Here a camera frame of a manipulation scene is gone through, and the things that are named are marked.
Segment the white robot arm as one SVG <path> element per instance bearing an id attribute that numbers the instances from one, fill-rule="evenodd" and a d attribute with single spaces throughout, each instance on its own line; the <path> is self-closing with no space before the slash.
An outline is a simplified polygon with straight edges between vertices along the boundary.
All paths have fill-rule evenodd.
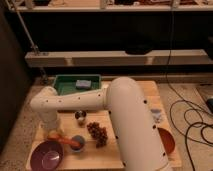
<path id="1" fill-rule="evenodd" d="M 59 127 L 58 110 L 107 110 L 125 171 L 173 171 L 148 100 L 129 77 L 116 78 L 107 88 L 61 96 L 47 86 L 33 97 L 30 106 L 47 131 Z"/>

